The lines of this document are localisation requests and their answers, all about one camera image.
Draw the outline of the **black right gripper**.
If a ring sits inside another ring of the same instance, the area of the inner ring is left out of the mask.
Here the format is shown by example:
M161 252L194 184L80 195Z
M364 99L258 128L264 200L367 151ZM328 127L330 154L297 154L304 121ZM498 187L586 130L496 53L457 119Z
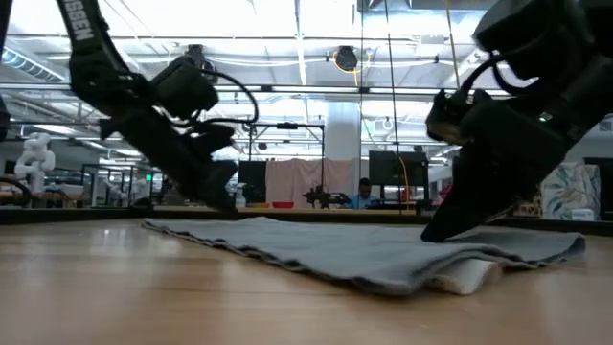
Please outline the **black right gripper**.
M467 142L453 171L455 191L425 226L424 242L444 242L506 214L516 200L532 196L566 154L561 135L497 101L476 103L460 133Z

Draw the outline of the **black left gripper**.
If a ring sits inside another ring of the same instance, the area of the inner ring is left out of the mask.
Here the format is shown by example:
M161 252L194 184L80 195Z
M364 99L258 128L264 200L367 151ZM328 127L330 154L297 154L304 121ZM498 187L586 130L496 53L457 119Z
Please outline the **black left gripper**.
M226 185L238 171L233 161L213 161L212 154L233 144L230 126L189 120L177 131L166 116L152 109L99 120L101 138L119 133L172 180L177 192L218 211L235 211Z

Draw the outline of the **grey cloth towel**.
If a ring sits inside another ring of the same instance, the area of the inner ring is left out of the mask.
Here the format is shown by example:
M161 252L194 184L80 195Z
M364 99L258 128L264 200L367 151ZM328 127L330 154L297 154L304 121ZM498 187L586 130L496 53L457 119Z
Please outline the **grey cloth towel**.
M497 280L507 267L556 265L585 250L585 239L579 233L481 231L432 243L399 227L307 224L272 218L146 218L142 224L288 271L385 296L408 296L425 287L469 295Z

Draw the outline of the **small black monitor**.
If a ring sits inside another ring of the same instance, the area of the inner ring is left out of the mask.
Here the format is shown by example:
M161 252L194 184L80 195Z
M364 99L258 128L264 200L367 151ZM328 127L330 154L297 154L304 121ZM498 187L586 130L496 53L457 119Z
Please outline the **small black monitor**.
M238 162L238 183L248 203L266 201L266 165L265 161Z

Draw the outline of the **large black monitor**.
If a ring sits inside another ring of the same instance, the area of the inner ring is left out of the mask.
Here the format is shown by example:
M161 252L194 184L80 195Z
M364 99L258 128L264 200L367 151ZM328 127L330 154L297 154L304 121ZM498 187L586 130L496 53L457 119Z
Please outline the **large black monitor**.
M369 179L378 186L375 195L383 198L386 186L422 188L423 198L430 198L429 161L424 152L370 150Z

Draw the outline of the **pink hanging cloth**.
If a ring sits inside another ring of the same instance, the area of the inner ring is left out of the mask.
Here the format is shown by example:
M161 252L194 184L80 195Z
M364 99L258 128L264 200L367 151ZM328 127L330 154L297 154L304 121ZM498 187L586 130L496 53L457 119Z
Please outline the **pink hanging cloth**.
M329 193L352 195L355 192L355 160L268 161L265 171L266 201L294 203L298 209L310 208L303 194L319 185Z

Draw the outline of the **person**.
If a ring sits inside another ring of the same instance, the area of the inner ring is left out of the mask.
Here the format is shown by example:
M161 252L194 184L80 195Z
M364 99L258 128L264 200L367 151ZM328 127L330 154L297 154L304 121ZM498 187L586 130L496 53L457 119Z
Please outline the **person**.
M372 185L368 177L359 180L358 192L349 198L349 202L344 205L348 209L368 209L371 207L375 196L372 194Z

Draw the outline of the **floral patterned cloth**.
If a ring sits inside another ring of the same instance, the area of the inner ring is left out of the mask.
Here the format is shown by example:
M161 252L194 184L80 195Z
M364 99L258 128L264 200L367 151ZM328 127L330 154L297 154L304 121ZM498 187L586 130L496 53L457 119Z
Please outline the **floral patterned cloth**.
M597 165L561 163L540 184L542 217L599 220L601 186Z

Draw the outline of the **white building column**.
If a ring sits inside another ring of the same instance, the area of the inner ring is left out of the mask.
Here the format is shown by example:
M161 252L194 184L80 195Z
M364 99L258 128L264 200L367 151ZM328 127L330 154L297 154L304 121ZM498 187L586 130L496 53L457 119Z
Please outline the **white building column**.
M352 160L360 155L361 117L358 103L328 103L325 121L325 156Z

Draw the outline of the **black metal cage frame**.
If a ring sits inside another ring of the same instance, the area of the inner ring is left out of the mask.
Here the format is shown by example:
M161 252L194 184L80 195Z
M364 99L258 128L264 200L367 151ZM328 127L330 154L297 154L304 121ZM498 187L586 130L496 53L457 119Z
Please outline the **black metal cage frame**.
M80 184L90 207L129 207L137 200L152 198L152 170L130 165L83 164Z

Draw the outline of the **black table edge frame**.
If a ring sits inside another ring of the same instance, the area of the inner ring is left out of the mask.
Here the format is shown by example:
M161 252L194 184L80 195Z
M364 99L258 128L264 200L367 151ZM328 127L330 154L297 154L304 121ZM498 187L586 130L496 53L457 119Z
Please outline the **black table edge frame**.
M238 220L257 217L295 222L331 222L347 224L424 225L428 216L418 216L409 211L394 210L346 210L346 209L262 209L246 208L233 214L218 213L206 208L157 206L144 208L2 208L0 225L30 224L42 222L66 222L108 219L205 219ZM492 226L521 228L552 232L579 232L583 235L613 238L612 221L548 220L540 218L500 218Z

